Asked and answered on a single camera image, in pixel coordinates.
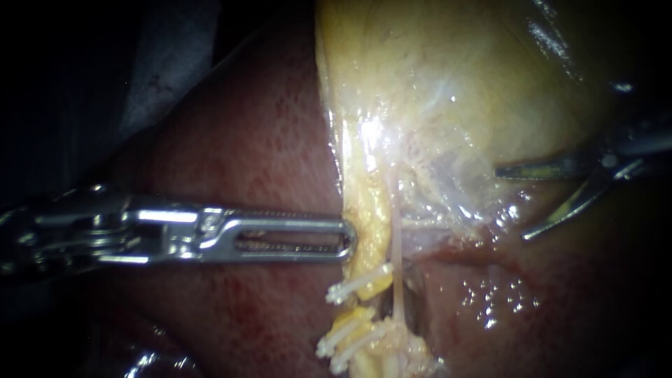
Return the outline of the right arm instrument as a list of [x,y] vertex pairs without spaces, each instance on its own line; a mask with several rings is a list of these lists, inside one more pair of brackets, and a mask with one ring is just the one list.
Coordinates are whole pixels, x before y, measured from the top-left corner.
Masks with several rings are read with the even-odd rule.
[[615,130],[599,167],[614,181],[671,174],[671,117],[652,116]]

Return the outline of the right arm instrument jaw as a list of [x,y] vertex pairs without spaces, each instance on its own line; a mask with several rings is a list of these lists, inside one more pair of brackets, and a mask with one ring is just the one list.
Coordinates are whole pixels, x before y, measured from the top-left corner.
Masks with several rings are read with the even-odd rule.
[[607,189],[609,189],[612,183],[611,180],[602,177],[600,174],[590,175],[578,189],[553,210],[551,214],[538,224],[523,230],[521,232],[521,238],[524,241],[531,241],[542,233],[550,231],[560,224],[578,216],[590,204],[595,202]]
[[574,179],[601,166],[598,158],[557,157],[495,168],[495,177],[511,180]]

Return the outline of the left arm instrument jaw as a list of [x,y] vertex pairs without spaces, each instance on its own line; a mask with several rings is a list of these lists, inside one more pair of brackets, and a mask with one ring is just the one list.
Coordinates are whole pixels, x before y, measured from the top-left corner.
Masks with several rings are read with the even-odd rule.
[[357,241],[340,218],[229,218],[201,241],[201,254],[206,263],[340,263]]
[[223,212],[225,217],[242,217],[242,218],[278,218],[278,219],[294,219],[294,220],[323,220],[335,221],[342,220],[338,215],[324,215],[313,213],[292,213],[282,211],[262,211],[262,210],[245,210],[245,209],[226,209]]

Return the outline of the left arm instrument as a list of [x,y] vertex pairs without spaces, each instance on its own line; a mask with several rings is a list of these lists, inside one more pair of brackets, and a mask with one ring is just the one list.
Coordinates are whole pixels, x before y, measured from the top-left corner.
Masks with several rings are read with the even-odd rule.
[[219,207],[102,184],[39,195],[1,209],[1,275],[50,277],[196,260],[221,223]]

